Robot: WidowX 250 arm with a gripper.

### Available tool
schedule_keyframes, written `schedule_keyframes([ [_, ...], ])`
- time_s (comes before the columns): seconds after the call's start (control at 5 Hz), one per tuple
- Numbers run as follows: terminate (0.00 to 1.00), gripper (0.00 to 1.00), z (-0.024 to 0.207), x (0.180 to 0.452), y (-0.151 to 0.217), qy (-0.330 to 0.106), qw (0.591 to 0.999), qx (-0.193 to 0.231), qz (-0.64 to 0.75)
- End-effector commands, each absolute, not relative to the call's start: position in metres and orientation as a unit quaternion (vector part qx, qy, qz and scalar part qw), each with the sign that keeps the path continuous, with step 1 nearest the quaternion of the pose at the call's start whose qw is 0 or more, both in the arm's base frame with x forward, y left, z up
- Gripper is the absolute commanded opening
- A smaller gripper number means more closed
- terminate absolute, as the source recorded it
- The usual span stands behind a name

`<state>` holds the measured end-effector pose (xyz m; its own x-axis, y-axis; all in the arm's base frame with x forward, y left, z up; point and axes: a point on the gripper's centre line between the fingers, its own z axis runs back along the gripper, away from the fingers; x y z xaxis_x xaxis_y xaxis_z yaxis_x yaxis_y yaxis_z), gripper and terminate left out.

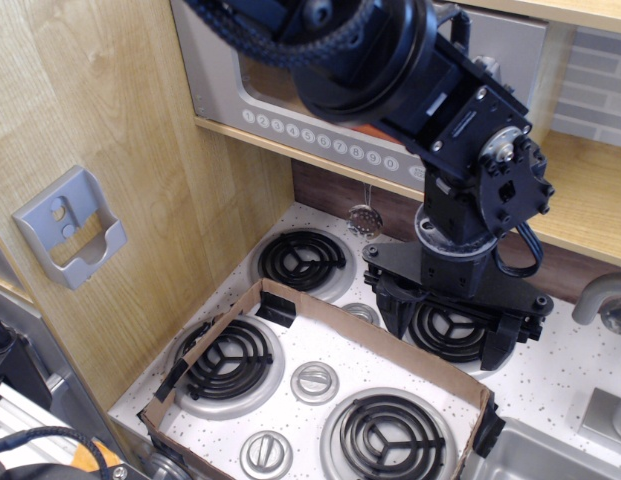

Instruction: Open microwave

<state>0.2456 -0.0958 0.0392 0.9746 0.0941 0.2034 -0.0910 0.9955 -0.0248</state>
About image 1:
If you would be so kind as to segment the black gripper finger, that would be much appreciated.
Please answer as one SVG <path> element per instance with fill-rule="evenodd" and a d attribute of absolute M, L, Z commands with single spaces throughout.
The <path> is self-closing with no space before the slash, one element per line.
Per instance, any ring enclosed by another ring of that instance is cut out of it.
<path fill-rule="evenodd" d="M 402 339 L 415 315 L 417 304 L 424 299 L 424 290 L 414 282 L 390 274 L 382 274 L 374 290 L 386 328 L 396 338 Z"/>
<path fill-rule="evenodd" d="M 523 317 L 504 314 L 488 330 L 481 355 L 482 370 L 496 371 L 504 364 L 519 343 L 524 325 Z"/>

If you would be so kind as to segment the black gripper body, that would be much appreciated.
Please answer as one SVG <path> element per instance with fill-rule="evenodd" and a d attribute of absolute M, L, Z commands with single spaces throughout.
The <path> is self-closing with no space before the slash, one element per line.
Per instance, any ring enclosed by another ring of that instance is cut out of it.
<path fill-rule="evenodd" d="M 550 297 L 524 279 L 501 272 L 485 256 L 477 260 L 438 257 L 418 242 L 376 243 L 363 249 L 365 283 L 374 288 L 382 274 L 421 286 L 420 303 L 448 308 L 489 327 L 504 315 L 523 317 L 519 342 L 537 340 L 552 312 Z"/>

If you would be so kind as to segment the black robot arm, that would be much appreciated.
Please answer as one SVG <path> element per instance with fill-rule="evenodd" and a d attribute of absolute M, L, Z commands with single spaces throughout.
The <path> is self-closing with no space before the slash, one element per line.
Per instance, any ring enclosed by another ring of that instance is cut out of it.
<path fill-rule="evenodd" d="M 529 283 L 536 265 L 506 265 L 516 230 L 536 261 L 529 220 L 549 209 L 546 159 L 527 110 L 467 51 L 471 22 L 428 1 L 193 1 L 235 51 L 291 73 L 305 107 L 332 124 L 372 126 L 425 167 L 413 243 L 373 244 L 366 282 L 389 332 L 416 318 L 419 346 L 498 369 L 537 338 L 552 301 Z"/>

